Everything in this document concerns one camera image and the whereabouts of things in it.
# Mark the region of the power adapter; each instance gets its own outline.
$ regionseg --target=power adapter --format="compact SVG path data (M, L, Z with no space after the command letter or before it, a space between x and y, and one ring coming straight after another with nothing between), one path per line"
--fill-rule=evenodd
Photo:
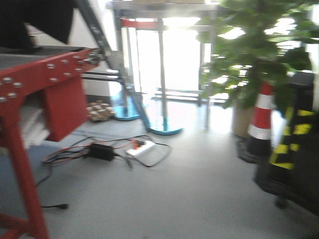
M117 154L114 152L113 147L111 146L100 143L92 143L90 145L90 151L88 156L112 161L114 159L114 156L117 156Z

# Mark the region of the green leaves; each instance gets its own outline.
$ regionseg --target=green leaves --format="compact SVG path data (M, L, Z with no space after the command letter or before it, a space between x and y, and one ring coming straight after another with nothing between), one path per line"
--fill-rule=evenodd
M217 19L216 35L231 29L242 29L245 34L235 39L217 37L214 53L203 74L202 82L209 82L222 75L228 76L223 84L212 83L212 94L228 93L225 106L239 100L244 107L255 105L261 84L266 81L274 86L275 104L284 115L291 89L288 87L288 71L311 70L309 54L304 47L286 50L278 43L295 41L299 45L319 43L319 28L308 19L308 10L317 0L220 0L225 8ZM292 18L289 30L284 34L266 35L275 27L278 19ZM201 32L198 40L210 42L208 33Z
M304 47L288 50L281 61L299 71L312 69L309 53Z

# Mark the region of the power strip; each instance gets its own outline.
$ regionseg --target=power strip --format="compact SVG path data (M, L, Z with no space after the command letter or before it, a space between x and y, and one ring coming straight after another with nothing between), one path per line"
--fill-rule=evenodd
M154 145L155 145L154 142L147 140L147 141L145 141L145 144L141 145L137 149L131 148L131 149L127 150L126 153L129 154L130 156L137 157L137 156L145 153L146 151L150 150Z

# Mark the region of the white wall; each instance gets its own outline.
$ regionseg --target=white wall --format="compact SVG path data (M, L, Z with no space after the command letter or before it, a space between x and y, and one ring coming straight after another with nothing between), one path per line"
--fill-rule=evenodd
M113 24L113 17L112 12L110 10L105 10L105 4L109 0L89 0L90 4L99 20L102 23L102 27L104 28L105 34L111 45L113 50L116 49L116 40L114 34L114 24ZM35 34L36 41L38 45L64 45L62 42L55 40L54 38L46 35L46 34ZM84 46L89 48L97 47L94 38L91 36L91 33L81 16L80 12L76 9L74 11L73 16L73 24L72 29L69 37L68 45L71 46ZM100 66L95 68L94 70L97 71L106 71L106 65L104 62L100 63ZM95 95L95 96L109 96L109 83L108 82L101 82L101 81L84 81L84 88L86 94L88 95Z

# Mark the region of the black cable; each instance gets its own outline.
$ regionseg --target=black cable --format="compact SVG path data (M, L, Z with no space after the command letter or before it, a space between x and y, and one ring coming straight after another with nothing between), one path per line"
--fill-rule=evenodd
M87 137L87 138L91 138L91 139L94 139L94 140L100 141L100 142L114 142L114 144L111 144L110 146L114 146L115 144L117 144L118 142L123 141L123 140L133 140L135 138L148 138L148 139L151 139L151 137L148 136L148 135L138 135L138 136L134 136L134 137L119 138L119 139L99 139L99 138L95 138L95 137Z
M47 166L49 171L48 174L35 184L36 187L38 187L41 183L43 183L45 180L47 180L53 175L53 165L47 165Z
M76 144L73 144L72 146L66 148L65 150L59 150L55 153L52 153L44 162L42 162L43 164L50 164L50 163L53 163L55 161L58 161L58 160L61 160L61 159L65 159L65 158L68 158L68 157L72 157L72 154L77 154L77 153L81 153L83 152L83 154L80 154L79 156L77 157L74 157L75 158L80 158L82 156L85 156L84 152L85 150L87 150L88 146L83 146L81 149L79 150L71 150L71 148L76 145Z
M68 209L69 204L59 204L59 205L52 205L52 206L41 206L42 208L59 208L59 209Z
M124 157L124 156L119 155L119 154L115 154L115 156L119 156L119 157L121 157L122 159L124 159L124 160L126 161L126 163L128 164L129 168L130 168L131 170L133 169L132 162L130 161L130 159L129 159L129 158Z
M79 156L72 157L72 159L82 158L82 157L85 157L86 155L87 155L87 153L81 154ZM51 161L46 160L43 164L52 164L53 162L58 163L57 161L63 160L63 159L67 159L67 158L70 158L70 157L71 156L61 156L61 157L58 157L58 158L54 158Z
M91 138L94 138L94 137L92 137L92 136L85 137L85 138L83 138L83 139L81 139L81 140L79 140L79 141L73 143L72 145L70 145L69 148L72 148L72 147L76 146L77 144L79 144L79 143L81 143L81 142L83 142L83 141L86 141L87 139L91 139Z

